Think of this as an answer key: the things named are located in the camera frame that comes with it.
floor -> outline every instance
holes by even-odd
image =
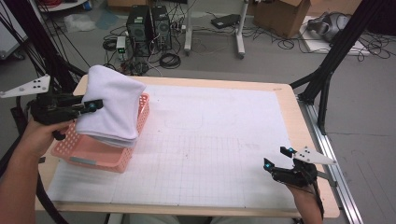
[[[85,12],[73,8],[53,14],[60,21],[72,13],[86,13],[93,21],[101,22],[101,28],[89,32],[76,32],[67,36],[90,65],[105,63],[103,37],[110,30],[125,23],[125,17],[114,14],[103,7]],[[195,24],[210,27],[210,16],[195,19]],[[247,26],[252,26],[247,18]],[[272,42],[269,35],[246,37],[246,56],[239,59],[232,35],[214,34],[208,31],[193,35],[192,53],[187,57],[183,50],[178,54],[181,66],[174,70],[151,69],[146,76],[184,77],[252,82],[291,83],[315,71],[325,54],[302,53],[298,42],[293,49],[281,49],[282,42]],[[88,70],[71,45],[65,45],[70,53],[69,61]],[[387,50],[396,52],[396,44],[390,43]],[[375,56],[365,57],[359,62],[355,56],[346,57],[332,78],[326,118],[326,131],[331,139],[335,156],[343,170],[352,196],[363,222],[394,223],[396,220],[396,175],[394,161],[396,153],[396,113],[394,104],[396,88],[396,57],[388,59]],[[0,61],[0,91],[6,91],[35,78],[29,60],[8,58]],[[295,90],[300,93],[304,87]],[[23,97],[25,103],[32,97]],[[0,155],[3,155],[17,137],[17,129],[9,113],[15,99],[0,100]],[[103,223],[106,214],[64,213],[70,223]],[[203,223],[204,217],[181,217],[183,223]],[[288,219],[270,219],[265,223],[291,223]],[[37,212],[37,223],[52,223],[44,212]],[[325,223],[347,223],[344,215]]]

desk leg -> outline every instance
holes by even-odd
[[[111,213],[108,218],[107,224],[121,224],[122,223],[123,214],[119,213]]]
[[[244,0],[244,5],[241,11],[241,20],[239,21],[239,27],[235,30],[236,45],[238,46],[238,55],[241,59],[245,57],[245,46],[244,39],[242,37],[242,31],[244,30],[245,17],[248,11],[248,0]]]
[[[192,40],[191,11],[192,11],[191,0],[187,0],[186,40],[184,42],[184,52],[186,52],[187,56],[190,55],[191,40]]]

folded towel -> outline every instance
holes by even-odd
[[[138,136],[139,97],[145,88],[145,84],[102,65],[91,67],[82,102],[101,99],[104,106],[81,115],[76,133],[114,147],[133,147]]]

plastic basket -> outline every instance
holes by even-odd
[[[139,99],[137,131],[141,133],[149,116],[149,95],[143,93]],[[51,151],[53,156],[68,163],[93,169],[123,173],[132,158],[133,148],[112,147],[88,135],[77,134],[75,124],[70,125],[66,138]]]

